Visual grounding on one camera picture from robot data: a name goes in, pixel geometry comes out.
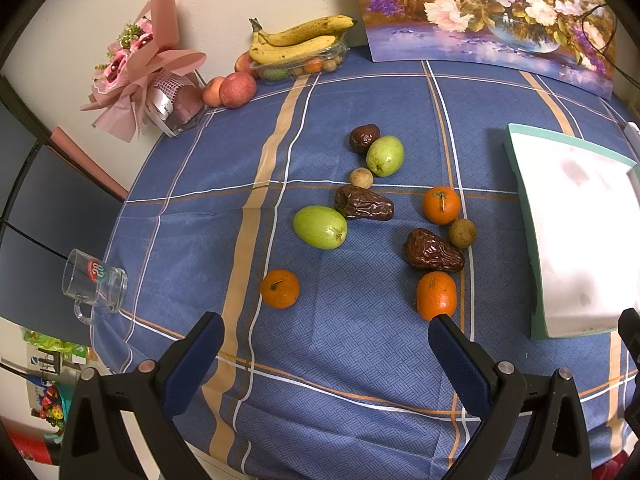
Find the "pink wrapping paper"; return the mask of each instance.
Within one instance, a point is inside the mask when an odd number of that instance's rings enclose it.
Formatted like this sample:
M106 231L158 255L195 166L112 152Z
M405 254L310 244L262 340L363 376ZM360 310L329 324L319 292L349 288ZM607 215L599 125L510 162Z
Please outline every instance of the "pink wrapping paper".
M207 58L206 54L196 50L174 50L180 40L175 0L149 0L136 22L149 12L153 39L129 54L114 88L107 91L94 84L90 102L80 108L107 108L94 121L94 128L109 132L125 142L131 142L140 129L145 113L146 88L153 81L154 72L165 68L176 75L185 75L200 67Z

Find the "plastic fruit container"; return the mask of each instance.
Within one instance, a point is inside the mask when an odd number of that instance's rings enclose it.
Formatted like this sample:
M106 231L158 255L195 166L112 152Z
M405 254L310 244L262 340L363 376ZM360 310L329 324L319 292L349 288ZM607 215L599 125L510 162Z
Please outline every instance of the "plastic fruit container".
M347 33L343 32L334 44L322 50L309 52L304 56L293 57L279 63L260 64L252 62L251 70L255 70L259 79L267 83L276 83L288 78L321 72L335 72L347 56Z

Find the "red apple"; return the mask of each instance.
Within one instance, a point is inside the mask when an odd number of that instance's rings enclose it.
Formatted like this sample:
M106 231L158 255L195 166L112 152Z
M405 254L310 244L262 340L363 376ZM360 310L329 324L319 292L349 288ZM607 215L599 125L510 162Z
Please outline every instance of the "red apple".
M258 73L255 70L251 70L249 67L254 62L249 56L249 51L240 54L240 57L236 59L234 70L236 72L247 72L251 77L258 77Z
M247 72L229 74L220 85L220 102L227 108L244 106L253 99L256 87L255 79Z
M202 100L209 106L220 106L220 85L225 80L221 75L207 83L202 91Z

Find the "table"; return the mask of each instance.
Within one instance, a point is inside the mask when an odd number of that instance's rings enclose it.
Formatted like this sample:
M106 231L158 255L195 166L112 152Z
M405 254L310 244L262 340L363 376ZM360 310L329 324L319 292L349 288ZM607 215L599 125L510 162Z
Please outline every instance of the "table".
M533 291L502 144L507 124L522 123L635 157L623 120L631 117L616 99L560 81L464 62L372 63L362 49L335 73L259 84L247 106L210 110L197 128L154 147L106 254L128 273L126 304L92 330L94 348L114 372L132 370L204 311L222 313L223 349L175 419L188 442L263 478L440 478L478 420L431 352L414 308L422 273L401 247L412 228L446 234L424 219L420 201L428 187L451 186L478 227L454 275L453 319L523 372L571 368L593 465L603 463L629 433L622 413L636 368L615 333L529 339ZM292 218L303 206L331 205L364 164L347 136L366 123L405 146L402 168L373 187L396 215L350 222L340 248L316 250L296 237ZM285 310L260 300L260 280L276 268L301 283Z

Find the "metal screw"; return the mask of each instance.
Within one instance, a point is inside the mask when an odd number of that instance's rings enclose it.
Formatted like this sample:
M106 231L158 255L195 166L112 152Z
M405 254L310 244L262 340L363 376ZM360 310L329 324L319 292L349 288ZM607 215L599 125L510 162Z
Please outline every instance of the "metal screw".
M562 377L565 381L569 381L573 377L571 370L569 370L569 368L560 368L558 370L558 375Z
M91 379L94 378L94 376L95 376L95 368L85 368L80 373L80 378L83 381L90 381Z
M148 374L149 372L152 372L154 368L156 368L156 362L151 359L142 361L138 365L138 370L140 370L143 374Z
M513 374L513 371L516 369L515 366L513 366L510 362L508 361L500 361L498 363L498 370L500 370L503 374L505 375L511 375Z

